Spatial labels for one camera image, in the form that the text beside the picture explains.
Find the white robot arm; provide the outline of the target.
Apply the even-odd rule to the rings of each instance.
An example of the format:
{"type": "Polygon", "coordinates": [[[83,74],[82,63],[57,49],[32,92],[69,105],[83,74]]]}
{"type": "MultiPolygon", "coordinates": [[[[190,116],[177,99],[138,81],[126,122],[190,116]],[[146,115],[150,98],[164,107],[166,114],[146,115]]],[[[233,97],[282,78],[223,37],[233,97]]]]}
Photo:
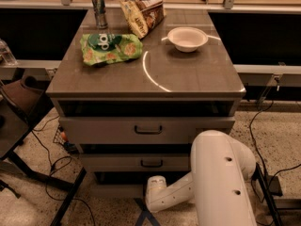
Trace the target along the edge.
{"type": "Polygon", "coordinates": [[[245,181],[256,169],[251,150],[229,135],[208,130],[193,141],[191,171],[172,185],[148,180],[146,205],[158,212],[193,199],[199,226],[257,226],[245,181]]]}

